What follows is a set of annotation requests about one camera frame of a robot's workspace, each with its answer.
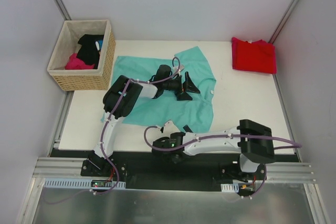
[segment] white wall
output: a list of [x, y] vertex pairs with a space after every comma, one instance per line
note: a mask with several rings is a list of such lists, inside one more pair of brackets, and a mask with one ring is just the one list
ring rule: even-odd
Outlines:
[[0, 223], [15, 223], [64, 93], [46, 69], [63, 19], [53, 0], [0, 0]]
[[72, 19], [108, 18], [117, 39], [268, 40], [291, 0], [63, 0]]
[[336, 1], [302, 0], [275, 45], [290, 123], [336, 223]]

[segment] basket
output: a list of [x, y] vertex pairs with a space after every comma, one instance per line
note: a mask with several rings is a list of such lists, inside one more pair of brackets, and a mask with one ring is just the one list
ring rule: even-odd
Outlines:
[[[84, 34], [104, 34], [97, 69], [66, 70], [70, 56], [78, 51]], [[108, 20], [65, 21], [48, 65], [48, 72], [64, 91], [107, 90], [110, 84], [114, 36]]]

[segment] white tabletop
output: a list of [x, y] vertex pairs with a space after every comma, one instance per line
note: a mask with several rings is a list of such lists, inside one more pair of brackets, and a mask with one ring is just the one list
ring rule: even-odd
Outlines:
[[[210, 41], [117, 41], [117, 56], [172, 59], [183, 50], [199, 46], [217, 80], [212, 100], [214, 118], [210, 131], [226, 130], [250, 119], [272, 129], [272, 135], [289, 139], [285, 118], [272, 75], [232, 69], [230, 42]], [[60, 150], [92, 150], [97, 144], [103, 123], [102, 98], [106, 91], [75, 91]], [[143, 140], [145, 127], [122, 124], [114, 145], [115, 151], [151, 151]], [[274, 141], [274, 146], [286, 145]], [[277, 150], [292, 154], [293, 150]]]

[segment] black cloth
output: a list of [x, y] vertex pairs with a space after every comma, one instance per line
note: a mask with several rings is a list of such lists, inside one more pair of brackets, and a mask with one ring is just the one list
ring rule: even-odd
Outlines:
[[78, 41], [82, 45], [77, 53], [77, 58], [84, 61], [86, 65], [93, 65], [98, 68], [99, 51], [96, 47], [96, 41], [103, 40], [104, 35], [84, 34]]

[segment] pink cloth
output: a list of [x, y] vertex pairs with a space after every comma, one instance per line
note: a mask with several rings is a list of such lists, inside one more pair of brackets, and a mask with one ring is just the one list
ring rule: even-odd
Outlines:
[[84, 61], [77, 58], [77, 54], [72, 54], [68, 63], [65, 66], [66, 70], [82, 70], [82, 69], [93, 69], [95, 64], [86, 65]]

